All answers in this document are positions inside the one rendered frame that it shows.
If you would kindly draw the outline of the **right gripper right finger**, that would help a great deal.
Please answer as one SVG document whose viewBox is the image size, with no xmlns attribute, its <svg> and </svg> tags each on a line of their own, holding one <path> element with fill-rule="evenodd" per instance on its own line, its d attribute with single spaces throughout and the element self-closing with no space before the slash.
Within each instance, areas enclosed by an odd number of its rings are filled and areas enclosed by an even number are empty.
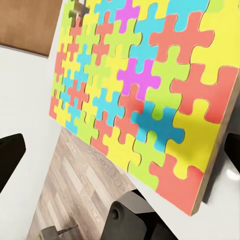
<svg viewBox="0 0 240 240">
<path fill-rule="evenodd" d="M 224 151 L 240 173 L 240 135 L 229 133 L 227 135 Z"/>
</svg>

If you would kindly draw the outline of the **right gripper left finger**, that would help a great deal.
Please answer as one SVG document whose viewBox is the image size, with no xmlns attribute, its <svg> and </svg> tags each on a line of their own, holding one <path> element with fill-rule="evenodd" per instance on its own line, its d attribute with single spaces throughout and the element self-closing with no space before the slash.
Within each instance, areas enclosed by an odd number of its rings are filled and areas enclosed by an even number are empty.
<svg viewBox="0 0 240 240">
<path fill-rule="evenodd" d="M 26 153 L 22 133 L 0 138 L 0 193 Z"/>
</svg>

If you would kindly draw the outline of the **jigsaw puzzle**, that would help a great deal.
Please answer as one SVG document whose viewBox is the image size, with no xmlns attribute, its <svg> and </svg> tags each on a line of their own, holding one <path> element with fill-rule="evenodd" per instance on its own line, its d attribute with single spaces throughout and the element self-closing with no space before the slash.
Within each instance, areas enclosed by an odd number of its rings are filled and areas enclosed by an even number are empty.
<svg viewBox="0 0 240 240">
<path fill-rule="evenodd" d="M 240 0 L 64 4 L 49 116 L 189 217 L 240 91 Z"/>
</svg>

